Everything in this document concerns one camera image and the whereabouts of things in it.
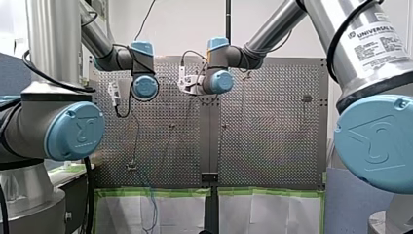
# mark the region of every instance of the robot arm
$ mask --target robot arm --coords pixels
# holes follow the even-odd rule
[[[335,130],[341,159],[375,187],[413,193],[408,176],[413,168],[413,97],[380,95],[413,82],[413,60],[382,2],[285,0],[243,48],[229,45],[226,38],[209,41],[208,68],[195,95],[230,91],[228,67],[260,68],[268,52],[308,14],[327,53],[330,76],[343,92]]]
[[[154,52],[149,42],[135,41],[130,47],[112,43],[90,14],[91,7],[80,1],[82,43],[94,55],[94,65],[101,71],[131,70],[132,95],[139,100],[156,96]]]

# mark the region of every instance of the gray perforated panel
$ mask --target gray perforated panel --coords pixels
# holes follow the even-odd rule
[[[147,183],[156,187],[201,186],[199,104],[177,89],[178,57],[156,58],[155,63],[161,85],[159,95],[144,103],[132,99],[131,109],[136,118],[117,118],[107,93],[109,82],[131,79],[131,73],[93,71],[98,77],[96,102],[106,119],[106,133],[98,151],[99,187]],[[198,70],[194,59],[187,59],[187,69]],[[127,106],[128,102],[123,100],[122,114]],[[133,159],[136,169],[128,170]]]
[[[221,99],[220,186],[316,189],[325,171],[327,72],[321,59],[268,58]]]

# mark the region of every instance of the vertical metal pole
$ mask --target vertical metal pole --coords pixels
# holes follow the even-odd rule
[[[231,44],[231,0],[227,0],[227,7],[226,7],[226,35],[228,38],[229,43]]]
[[[81,45],[78,0],[26,0],[30,59],[50,77],[79,84]],[[43,80],[32,75],[32,80]]]

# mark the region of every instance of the blue cap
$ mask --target blue cap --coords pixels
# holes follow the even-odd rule
[[[131,49],[141,52],[147,56],[154,56],[154,48],[151,43],[145,41],[134,41],[131,43]]]
[[[229,46],[230,42],[226,37],[214,37],[207,42],[207,48],[210,51],[219,49],[221,47]]]
[[[210,78],[210,88],[215,94],[223,94],[232,90],[234,78],[226,70],[215,72]]]
[[[93,103],[74,103],[52,121],[45,136],[45,151],[56,161],[80,160],[91,155],[104,133],[103,113]]]
[[[138,98],[151,98],[158,92],[158,83],[148,75],[139,76],[133,82],[133,93]]]
[[[413,194],[413,97],[378,95],[350,105],[338,120],[335,146],[361,180]]]

